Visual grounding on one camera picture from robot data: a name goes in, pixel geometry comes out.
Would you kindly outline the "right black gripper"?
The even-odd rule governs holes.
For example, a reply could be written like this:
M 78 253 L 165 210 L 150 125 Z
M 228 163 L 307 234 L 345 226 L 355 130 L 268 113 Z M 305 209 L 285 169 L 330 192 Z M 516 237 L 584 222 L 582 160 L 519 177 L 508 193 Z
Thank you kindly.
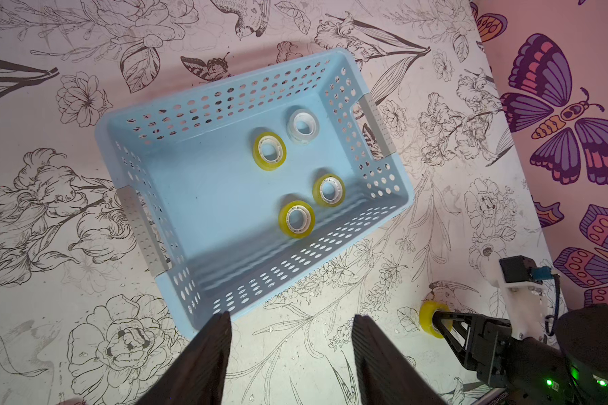
M 432 327 L 464 368 L 490 387 L 517 388 L 527 393 L 562 389 L 562 355 L 533 339 L 511 336 L 508 322 L 478 318 L 476 313 L 437 310 Z

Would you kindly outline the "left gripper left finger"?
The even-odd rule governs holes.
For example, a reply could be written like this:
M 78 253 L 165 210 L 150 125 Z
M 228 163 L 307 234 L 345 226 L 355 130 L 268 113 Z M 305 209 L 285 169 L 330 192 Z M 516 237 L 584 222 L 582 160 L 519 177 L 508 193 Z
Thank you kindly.
M 136 404 L 221 404 L 231 338 L 230 313 L 213 315 Z

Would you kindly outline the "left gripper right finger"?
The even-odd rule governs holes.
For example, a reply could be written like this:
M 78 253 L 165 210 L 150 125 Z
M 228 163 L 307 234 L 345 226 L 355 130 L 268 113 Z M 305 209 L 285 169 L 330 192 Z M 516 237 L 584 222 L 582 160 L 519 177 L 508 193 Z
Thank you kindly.
M 371 317 L 356 315 L 351 330 L 363 404 L 443 404 Z

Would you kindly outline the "yellow tape roll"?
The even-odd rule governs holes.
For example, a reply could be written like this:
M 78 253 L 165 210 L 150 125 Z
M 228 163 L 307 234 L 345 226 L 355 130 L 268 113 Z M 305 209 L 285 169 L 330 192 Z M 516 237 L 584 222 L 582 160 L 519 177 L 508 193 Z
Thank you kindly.
M 253 158 L 260 169 L 276 170 L 285 163 L 286 157 L 285 143 L 276 133 L 264 132 L 256 138 L 253 145 Z
M 312 195 L 316 203 L 326 208 L 341 205 L 346 198 L 346 187 L 337 175 L 327 174 L 314 182 Z
M 285 205 L 279 214 L 280 229 L 290 238 L 302 239 L 309 236 L 315 223 L 315 213 L 304 201 L 294 201 Z
M 444 336 L 432 323 L 433 316 L 436 312 L 450 312 L 450 308 L 442 302 L 433 300 L 425 301 L 419 310 L 419 324 L 425 333 L 437 339 L 442 339 Z

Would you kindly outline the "light blue plastic storage basket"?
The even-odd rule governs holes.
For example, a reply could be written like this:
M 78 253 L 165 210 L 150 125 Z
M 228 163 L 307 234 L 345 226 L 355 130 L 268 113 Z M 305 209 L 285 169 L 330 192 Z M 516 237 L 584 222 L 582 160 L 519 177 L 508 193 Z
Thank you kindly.
M 319 136 L 287 133 L 311 111 Z M 282 138 L 278 169 L 260 169 L 261 133 Z M 336 48 L 106 114 L 96 128 L 116 195 L 179 332 L 191 339 L 215 314 L 238 316 L 291 287 L 410 207 L 403 163 L 351 54 Z M 312 195 L 323 175 L 346 198 Z M 281 209 L 309 204 L 302 239 L 280 229 Z

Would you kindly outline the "clear white tape roll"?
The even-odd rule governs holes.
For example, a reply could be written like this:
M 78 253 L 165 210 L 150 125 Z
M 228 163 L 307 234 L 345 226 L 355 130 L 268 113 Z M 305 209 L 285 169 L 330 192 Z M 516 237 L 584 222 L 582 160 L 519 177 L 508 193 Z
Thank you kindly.
M 319 136 L 319 120 L 309 110 L 294 111 L 287 123 L 287 133 L 295 143 L 309 144 Z

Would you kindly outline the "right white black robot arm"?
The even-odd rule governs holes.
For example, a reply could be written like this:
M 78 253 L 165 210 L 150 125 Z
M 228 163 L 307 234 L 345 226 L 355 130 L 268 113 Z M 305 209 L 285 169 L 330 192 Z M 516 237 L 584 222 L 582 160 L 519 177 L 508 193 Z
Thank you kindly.
M 513 337 L 506 319 L 451 312 L 438 303 L 420 323 L 491 388 L 518 391 L 534 404 L 608 404 L 607 305 L 559 317 L 553 325 L 555 347 L 534 337 Z

